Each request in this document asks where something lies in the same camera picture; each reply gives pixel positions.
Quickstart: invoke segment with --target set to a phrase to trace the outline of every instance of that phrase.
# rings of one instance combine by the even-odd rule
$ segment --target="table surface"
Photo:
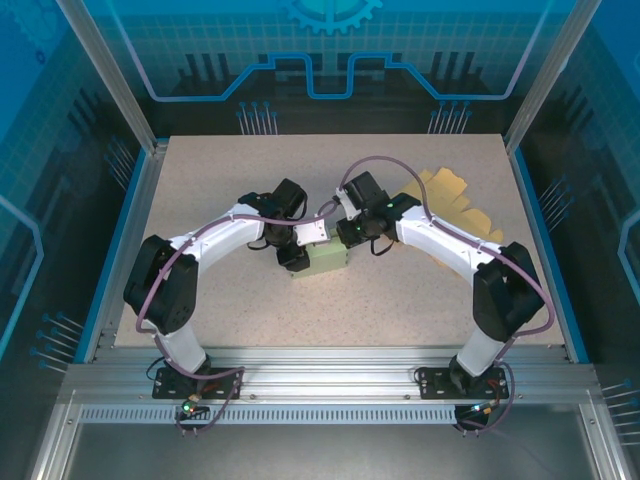
[[[504,232],[504,244],[525,245],[543,276],[499,135],[172,137],[144,237],[194,230],[241,195],[273,190],[285,177],[307,191],[309,212],[317,211],[349,165],[369,155],[396,157],[418,172],[451,169],[468,184],[468,208],[486,213],[492,228]],[[365,168],[391,195],[411,180],[385,162],[358,171]],[[334,214],[329,224],[341,216]],[[382,257],[373,257],[366,245],[355,248],[346,268],[301,279],[278,266],[274,249],[239,248],[201,276],[191,321],[203,346],[462,345],[474,328],[471,307],[471,289],[462,278],[405,245]],[[546,317],[543,309],[525,328]],[[152,345],[134,324],[135,315],[125,306],[117,346]],[[556,324],[519,342],[564,340]]]

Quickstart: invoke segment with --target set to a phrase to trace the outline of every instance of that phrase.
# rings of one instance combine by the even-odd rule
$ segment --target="enclosure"
[[[635,478],[639,21],[622,0],[2,3],[2,478]],[[420,398],[411,372],[473,330],[446,266],[363,247],[292,279],[238,249],[194,328],[248,374],[194,447],[123,300],[142,240],[282,178],[315,212],[368,155],[531,252],[557,322],[505,357],[509,417],[463,438],[455,401]]]

